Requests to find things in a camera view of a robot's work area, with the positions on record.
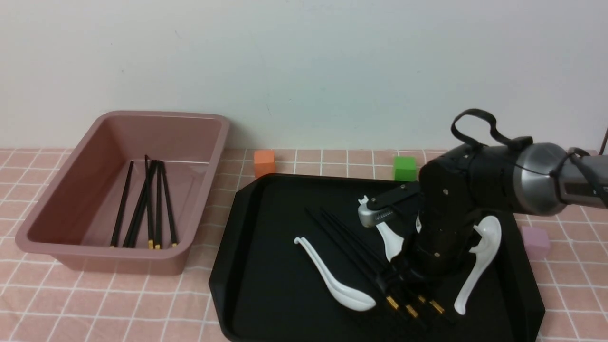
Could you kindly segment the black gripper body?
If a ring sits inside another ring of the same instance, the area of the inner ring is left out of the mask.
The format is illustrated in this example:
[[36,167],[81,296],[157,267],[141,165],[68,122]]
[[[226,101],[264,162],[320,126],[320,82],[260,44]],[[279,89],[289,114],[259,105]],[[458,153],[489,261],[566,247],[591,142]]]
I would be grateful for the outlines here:
[[517,158],[506,146],[460,145],[422,167],[422,228],[403,257],[406,277],[441,278],[457,271],[473,226],[489,214],[506,223],[509,239],[518,236],[512,212],[518,208],[512,189]]

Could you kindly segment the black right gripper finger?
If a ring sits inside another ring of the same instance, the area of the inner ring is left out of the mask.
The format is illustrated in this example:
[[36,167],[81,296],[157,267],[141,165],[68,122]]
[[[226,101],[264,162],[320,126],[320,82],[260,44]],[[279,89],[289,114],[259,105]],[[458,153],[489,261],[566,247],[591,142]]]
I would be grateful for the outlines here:
[[412,278],[408,294],[413,309],[423,325],[456,325],[459,314],[454,309],[458,295],[456,285],[447,279]]

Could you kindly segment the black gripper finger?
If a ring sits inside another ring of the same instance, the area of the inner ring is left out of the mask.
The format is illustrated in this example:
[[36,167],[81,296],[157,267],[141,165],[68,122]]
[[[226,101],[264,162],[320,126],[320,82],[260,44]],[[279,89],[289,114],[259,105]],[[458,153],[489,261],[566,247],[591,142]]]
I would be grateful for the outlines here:
[[376,275],[376,283],[384,296],[391,296],[404,285],[404,271],[388,266]]

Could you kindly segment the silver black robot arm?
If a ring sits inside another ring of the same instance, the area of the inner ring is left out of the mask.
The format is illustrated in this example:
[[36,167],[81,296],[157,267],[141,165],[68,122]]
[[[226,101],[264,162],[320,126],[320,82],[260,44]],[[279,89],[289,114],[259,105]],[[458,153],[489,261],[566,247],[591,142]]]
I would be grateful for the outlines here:
[[463,144],[425,164],[417,182],[362,203],[358,215],[364,227],[416,216],[412,234],[389,258],[403,282],[441,279],[473,254],[473,269],[454,301],[464,315],[502,240],[499,219],[489,212],[548,217],[571,204],[607,207],[606,156],[553,143]]

